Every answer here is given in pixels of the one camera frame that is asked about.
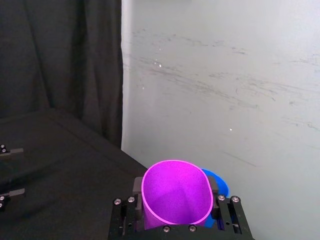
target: plastic cup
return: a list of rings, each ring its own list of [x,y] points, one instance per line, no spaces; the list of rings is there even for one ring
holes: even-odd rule
[[[214,201],[201,168],[181,160],[161,161],[143,176],[144,228],[163,225],[204,226]]]

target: black tabletop surface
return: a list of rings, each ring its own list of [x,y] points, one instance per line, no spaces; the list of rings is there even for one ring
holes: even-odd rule
[[[0,212],[0,240],[106,240],[112,200],[146,171],[54,109],[0,119],[0,144],[24,149],[23,160],[0,161],[0,193],[26,190]]]

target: screw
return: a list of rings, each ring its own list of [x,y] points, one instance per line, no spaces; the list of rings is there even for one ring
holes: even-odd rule
[[[195,225],[190,225],[189,226],[189,231],[190,232],[195,232],[197,230],[197,227]]]
[[[129,203],[133,203],[135,201],[135,198],[133,196],[129,197],[128,198],[128,202]]]
[[[239,202],[240,199],[237,196],[233,196],[232,197],[232,201],[234,201],[235,203]]]
[[[220,201],[223,201],[223,200],[225,200],[226,198],[225,198],[225,196],[223,196],[223,195],[219,195],[219,196],[218,196],[218,199],[219,199]]]
[[[164,227],[163,227],[163,231],[164,231],[165,233],[169,232],[169,231],[170,231],[170,227],[169,227],[169,226],[164,226]]]
[[[114,200],[113,202],[115,205],[119,205],[121,203],[121,199],[117,198],[116,200]]]

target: blue cup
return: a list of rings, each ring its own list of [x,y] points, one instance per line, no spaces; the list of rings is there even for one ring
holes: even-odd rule
[[[216,184],[218,185],[218,188],[219,188],[218,194],[223,194],[228,198],[229,197],[229,187],[228,187],[227,183],[221,177],[219,177],[217,174],[215,174],[214,172],[209,171],[204,168],[202,168],[202,170],[204,171],[205,175],[207,175],[208,177],[210,177],[210,176],[214,177]],[[207,220],[205,221],[204,226],[211,228],[213,226],[213,224],[215,223],[215,221],[216,220],[214,220],[210,214],[208,216]]]

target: black curtain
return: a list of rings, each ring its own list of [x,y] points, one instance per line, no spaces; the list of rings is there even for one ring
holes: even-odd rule
[[[64,109],[121,145],[121,0],[0,0],[0,118]]]

